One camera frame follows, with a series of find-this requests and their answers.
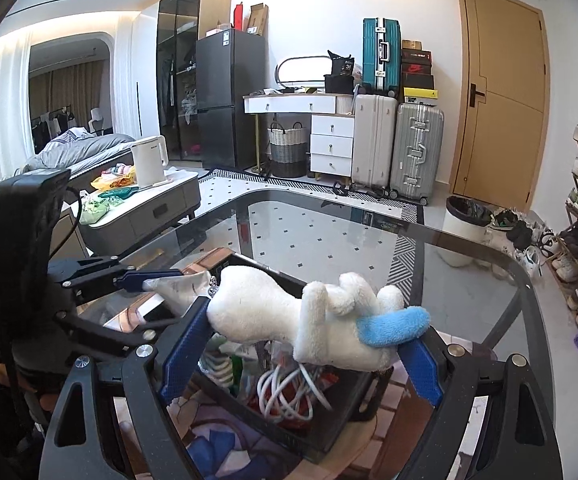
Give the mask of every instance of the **white pitcher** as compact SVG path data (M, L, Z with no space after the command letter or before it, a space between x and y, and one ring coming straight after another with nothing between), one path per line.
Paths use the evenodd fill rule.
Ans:
M165 180L168 164L165 138L161 135L136 140L131 145L138 187L153 186Z

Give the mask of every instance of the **gray blanket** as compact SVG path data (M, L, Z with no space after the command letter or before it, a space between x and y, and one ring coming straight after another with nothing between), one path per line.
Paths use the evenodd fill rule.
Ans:
M46 152L40 152L37 155L27 159L26 164L16 171L16 174L26 173L32 170L57 168L70 168L71 166L104 152L109 148L117 146L123 142L133 142L133 137L123 134L110 134L93 139L83 139L60 144Z

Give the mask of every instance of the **glass tabletop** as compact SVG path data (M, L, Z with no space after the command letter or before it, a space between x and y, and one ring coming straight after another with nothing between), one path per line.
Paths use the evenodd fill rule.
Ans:
M357 272L374 290L398 286L408 304L429 311L437 331L480 343L499 360L527 357L553 417L542 314L528 275L505 254L370 210L263 189L165 232L122 262L141 270L182 269L219 247L304 282L337 283L341 273ZM467 266L447 263L469 258L474 263ZM86 305L81 316L102 324L137 301L139 295L118 291Z

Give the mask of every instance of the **white trash can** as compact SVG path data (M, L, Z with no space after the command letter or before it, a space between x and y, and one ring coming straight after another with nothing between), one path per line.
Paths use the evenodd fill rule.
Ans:
M473 211L469 210L469 205L473 203L473 200L469 198L448 197L442 231L466 238L472 242L481 242L485 236L486 226L489 225L491 220L491 211L478 205L478 208L482 208L482 210L479 211L480 214L478 216L475 216L472 214ZM451 267L464 267L473 260L470 256L454 253L443 248L438 248L438 254Z

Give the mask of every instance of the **black refrigerator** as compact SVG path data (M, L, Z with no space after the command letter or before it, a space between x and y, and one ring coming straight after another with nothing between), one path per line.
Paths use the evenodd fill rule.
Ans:
M266 40L230 28L198 40L195 60L202 166L250 168L256 163L255 122L242 98L264 88Z

